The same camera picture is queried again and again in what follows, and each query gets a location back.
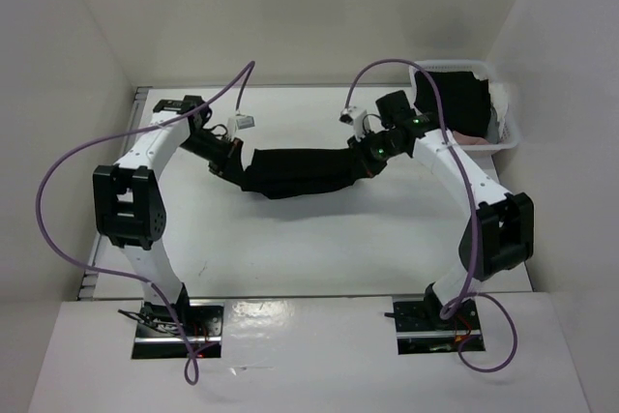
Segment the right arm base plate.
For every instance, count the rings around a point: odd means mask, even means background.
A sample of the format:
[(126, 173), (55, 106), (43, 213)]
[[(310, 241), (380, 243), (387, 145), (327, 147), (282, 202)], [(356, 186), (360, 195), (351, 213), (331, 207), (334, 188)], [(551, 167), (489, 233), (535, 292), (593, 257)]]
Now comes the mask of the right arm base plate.
[(395, 323), (399, 355), (485, 351), (477, 307), (472, 300), (464, 302), (457, 314), (448, 320), (439, 317), (440, 307), (421, 296), (396, 296), (393, 308), (384, 316)]

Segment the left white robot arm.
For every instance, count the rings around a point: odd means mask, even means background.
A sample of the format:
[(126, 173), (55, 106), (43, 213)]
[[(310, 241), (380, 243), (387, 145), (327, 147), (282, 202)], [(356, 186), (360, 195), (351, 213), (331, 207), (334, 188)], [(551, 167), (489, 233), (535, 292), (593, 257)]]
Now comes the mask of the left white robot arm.
[(116, 163), (93, 173), (98, 231), (120, 249), (139, 276), (147, 321), (170, 335), (192, 325), (190, 297), (172, 269), (162, 236), (167, 217), (159, 187), (165, 167), (182, 148), (209, 163), (217, 175), (238, 182), (243, 175), (243, 142), (234, 133), (218, 136), (204, 125), (212, 110), (199, 96), (161, 100), (153, 108), (151, 132), (144, 133)]

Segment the black skirt in basket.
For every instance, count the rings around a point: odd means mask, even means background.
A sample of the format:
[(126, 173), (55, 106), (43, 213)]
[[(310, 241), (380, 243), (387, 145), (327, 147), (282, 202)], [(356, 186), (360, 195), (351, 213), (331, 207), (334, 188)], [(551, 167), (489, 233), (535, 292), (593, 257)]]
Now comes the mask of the black skirt in basket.
[(491, 116), (488, 80), (472, 72), (429, 72), (439, 91), (444, 123), (467, 136), (485, 137)]

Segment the black skirt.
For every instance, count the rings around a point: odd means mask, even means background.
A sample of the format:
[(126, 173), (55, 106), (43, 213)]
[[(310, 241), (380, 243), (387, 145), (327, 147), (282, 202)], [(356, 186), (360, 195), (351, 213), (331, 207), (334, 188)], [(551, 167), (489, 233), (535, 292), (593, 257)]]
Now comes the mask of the black skirt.
[(467, 136), (485, 137), (491, 116), (488, 80), (472, 72), (429, 72), (439, 91), (444, 123)]
[(269, 199), (336, 192), (376, 174), (352, 148), (256, 149), (248, 166), (242, 166), (236, 148), (218, 172), (242, 191)]

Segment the pink cloth in basket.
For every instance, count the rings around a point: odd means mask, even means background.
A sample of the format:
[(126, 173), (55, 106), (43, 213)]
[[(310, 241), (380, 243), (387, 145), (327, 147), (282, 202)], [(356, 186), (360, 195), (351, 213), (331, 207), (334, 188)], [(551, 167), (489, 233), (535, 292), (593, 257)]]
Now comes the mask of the pink cloth in basket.
[(463, 146), (486, 146), (489, 145), (489, 142), (483, 138), (478, 136), (470, 136), (459, 132), (453, 132), (454, 140), (459, 145)]

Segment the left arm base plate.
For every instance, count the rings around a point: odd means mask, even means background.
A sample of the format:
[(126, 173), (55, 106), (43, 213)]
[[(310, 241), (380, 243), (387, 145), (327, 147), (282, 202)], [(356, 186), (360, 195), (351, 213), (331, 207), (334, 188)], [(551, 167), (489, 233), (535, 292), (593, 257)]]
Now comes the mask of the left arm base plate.
[[(134, 360), (186, 359), (188, 350), (178, 326), (165, 307), (139, 311), (117, 310), (136, 323), (133, 338)], [(219, 358), (223, 331), (223, 301), (190, 300), (189, 306), (178, 313), (185, 334), (197, 358)]]

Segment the white plastic basket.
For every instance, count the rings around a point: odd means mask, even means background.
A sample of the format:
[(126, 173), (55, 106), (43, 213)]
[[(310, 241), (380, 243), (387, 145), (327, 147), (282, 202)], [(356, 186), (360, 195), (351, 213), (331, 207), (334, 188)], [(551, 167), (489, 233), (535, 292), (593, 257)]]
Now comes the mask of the white plastic basket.
[[(488, 71), (498, 77), (495, 68), (487, 61), (472, 59), (434, 59), (418, 61), (418, 65), (428, 72), (474, 72), (478, 69)], [(497, 125), (496, 118), (491, 120), (488, 125), (490, 137), (486, 137), (489, 145), (486, 146), (463, 146), (461, 148), (471, 157), (489, 157), (502, 150), (509, 150), (517, 147), (520, 142), (520, 131), (516, 124), (515, 117), (511, 110), (512, 96), (507, 114), (507, 123), (504, 127)]]

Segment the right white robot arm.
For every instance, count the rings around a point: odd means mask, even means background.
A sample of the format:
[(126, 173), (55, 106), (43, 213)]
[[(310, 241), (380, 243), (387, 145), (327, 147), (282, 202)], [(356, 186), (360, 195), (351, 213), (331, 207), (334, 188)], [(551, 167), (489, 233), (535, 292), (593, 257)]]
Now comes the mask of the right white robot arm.
[(455, 265), (426, 290), (425, 321), (444, 329), (481, 283), (532, 256), (534, 204), (527, 194), (514, 194), (486, 175), (457, 144), (441, 108), (420, 113), (402, 91), (378, 99), (376, 108), (380, 132), (371, 129), (366, 110), (351, 104), (339, 117), (352, 127), (348, 144), (360, 154), (368, 175), (405, 154), (427, 168), (467, 216)]

